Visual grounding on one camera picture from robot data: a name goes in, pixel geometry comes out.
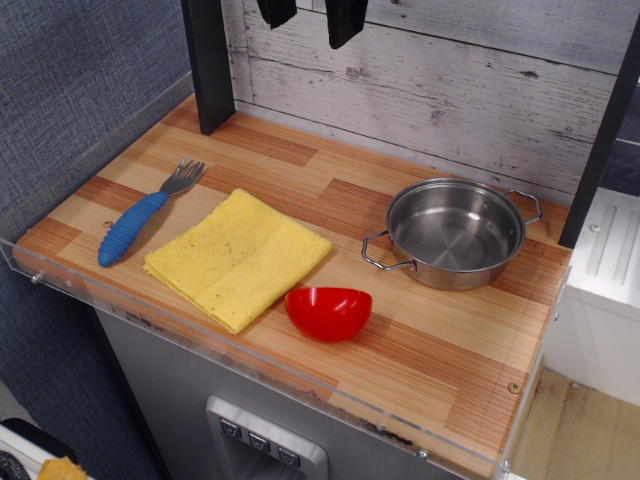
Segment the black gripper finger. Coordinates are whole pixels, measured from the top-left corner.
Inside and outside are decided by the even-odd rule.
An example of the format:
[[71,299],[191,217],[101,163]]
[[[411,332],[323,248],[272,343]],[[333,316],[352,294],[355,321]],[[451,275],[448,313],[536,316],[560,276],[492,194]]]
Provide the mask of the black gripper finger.
[[275,29],[297,13],[295,0],[258,0],[261,16],[270,29]]
[[326,0],[325,7],[332,49],[342,47],[363,30],[367,0]]

